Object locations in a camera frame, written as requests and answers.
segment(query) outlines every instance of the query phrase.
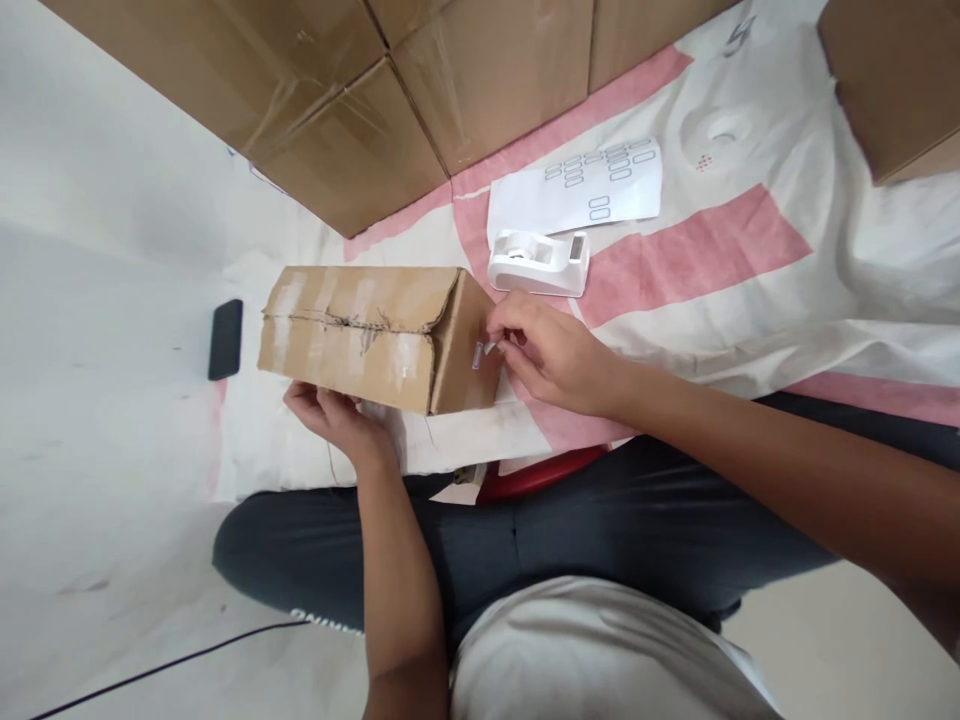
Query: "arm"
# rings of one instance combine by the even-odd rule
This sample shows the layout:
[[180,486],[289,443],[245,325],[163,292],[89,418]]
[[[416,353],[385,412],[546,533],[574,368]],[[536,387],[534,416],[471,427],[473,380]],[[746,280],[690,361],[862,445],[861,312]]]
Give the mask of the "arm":
[[575,318],[527,295],[500,303],[488,332],[534,397],[617,420],[696,458],[876,575],[951,655],[956,652],[957,473],[631,363]]
[[386,430],[348,398],[295,382],[284,398],[357,471],[363,535],[363,620],[370,690],[364,718],[447,717],[440,590]]

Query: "smartphone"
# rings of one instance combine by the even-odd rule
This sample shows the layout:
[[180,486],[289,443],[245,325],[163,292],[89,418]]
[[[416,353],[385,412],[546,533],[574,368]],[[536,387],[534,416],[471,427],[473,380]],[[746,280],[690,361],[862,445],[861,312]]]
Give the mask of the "smartphone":
[[210,338],[210,380],[222,380],[240,372],[240,336],[243,329],[243,301],[230,300],[213,311]]

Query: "cardboard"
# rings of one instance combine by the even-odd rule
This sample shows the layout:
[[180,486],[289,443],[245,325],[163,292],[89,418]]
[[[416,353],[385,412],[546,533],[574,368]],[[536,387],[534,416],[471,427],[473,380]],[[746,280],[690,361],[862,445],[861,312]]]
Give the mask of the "cardboard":
[[257,166],[347,238],[447,181],[389,60]]
[[502,358],[477,348],[492,308],[462,268],[288,267],[257,365],[422,415],[490,407]]
[[367,0],[383,36],[396,47],[450,0]]
[[875,183],[960,169],[960,2],[830,0],[819,30]]
[[739,0],[596,0],[590,92]]
[[587,96],[589,0],[453,0],[392,52],[451,175]]
[[362,0],[43,0],[256,162],[386,53]]

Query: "dark pants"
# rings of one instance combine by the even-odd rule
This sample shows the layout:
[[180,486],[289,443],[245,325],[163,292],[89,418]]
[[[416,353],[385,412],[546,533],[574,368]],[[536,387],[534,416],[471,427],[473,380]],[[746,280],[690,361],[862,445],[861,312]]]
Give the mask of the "dark pants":
[[[955,428],[788,393],[758,402],[960,469]],[[647,436],[501,505],[429,500],[449,476],[406,480],[451,652],[491,603],[547,578],[612,580],[719,632],[747,591],[836,560],[709,468]],[[248,498],[224,520],[213,563],[260,602],[363,629],[354,488]]]

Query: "black cable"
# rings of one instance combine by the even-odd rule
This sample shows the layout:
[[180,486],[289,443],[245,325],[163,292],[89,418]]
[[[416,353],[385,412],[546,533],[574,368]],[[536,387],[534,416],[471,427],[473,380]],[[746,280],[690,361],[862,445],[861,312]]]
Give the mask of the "black cable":
[[114,683],[113,685],[102,688],[101,690],[92,692],[89,695],[84,695],[82,698],[72,700],[71,702],[68,702],[65,705],[61,705],[60,707],[54,708],[53,710],[47,710],[45,713],[41,713],[40,715],[36,715],[30,718],[30,720],[44,720],[45,718],[53,717],[54,715],[58,715],[64,712],[65,710],[69,710],[70,708],[76,707],[77,705],[87,702],[87,700],[93,700],[94,698],[100,697],[101,695],[106,695],[108,692],[112,692],[118,688],[122,688],[124,685],[129,685],[130,683],[137,682],[137,680],[143,680],[144,678],[150,677],[151,675],[156,675],[158,672],[163,672],[164,670],[172,668],[174,665],[179,665],[180,663],[184,663],[187,660],[193,660],[194,658],[198,658],[201,655],[207,655],[208,653],[212,653],[214,650],[219,650],[222,647],[226,647],[227,645],[230,645],[231,643],[235,643],[238,640],[243,640],[244,638],[248,638],[251,635],[258,635],[259,633],[266,632],[267,630],[276,630],[277,628],[281,628],[281,627],[294,627],[296,625],[308,625],[308,624],[309,623],[306,620],[301,620],[298,622],[279,623],[277,625],[267,625],[266,627],[258,628],[256,630],[251,630],[250,632],[246,632],[243,635],[237,635],[237,637],[235,638],[231,638],[230,640],[225,640],[219,645],[214,645],[213,647],[208,647],[206,650],[200,650],[198,652],[191,653],[190,655],[185,655],[179,660],[173,660],[164,665],[160,665],[159,667],[155,667],[153,668],[153,670],[147,670],[146,672],[142,672],[139,675],[134,675],[131,678],[127,678],[126,680],[121,680],[118,683]]

